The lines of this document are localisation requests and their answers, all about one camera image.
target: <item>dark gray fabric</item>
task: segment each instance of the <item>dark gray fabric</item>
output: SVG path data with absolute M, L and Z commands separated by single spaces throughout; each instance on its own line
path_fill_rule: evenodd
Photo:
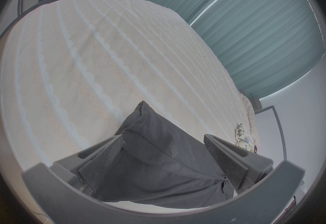
M 226 176 L 205 145 L 142 101 L 120 126 L 124 144 L 95 190 L 101 201 L 168 208 L 207 207 L 233 197 Z M 99 167 L 96 161 L 88 167 Z

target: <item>white cloth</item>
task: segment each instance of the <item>white cloth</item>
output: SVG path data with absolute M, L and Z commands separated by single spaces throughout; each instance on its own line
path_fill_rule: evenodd
M 1 113 L 23 169 L 111 137 L 145 100 L 191 136 L 235 144 L 247 106 L 223 65 L 174 11 L 143 0 L 61 0 L 11 31 Z

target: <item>bed sheet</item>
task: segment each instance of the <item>bed sheet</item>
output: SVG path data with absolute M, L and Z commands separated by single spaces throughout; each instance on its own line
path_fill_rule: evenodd
M 199 141 L 208 133 L 235 143 L 237 124 L 251 128 L 247 104 L 206 43 L 173 10 L 143 0 L 37 8 L 7 39 L 0 89 L 23 170 L 111 137 L 142 100 Z

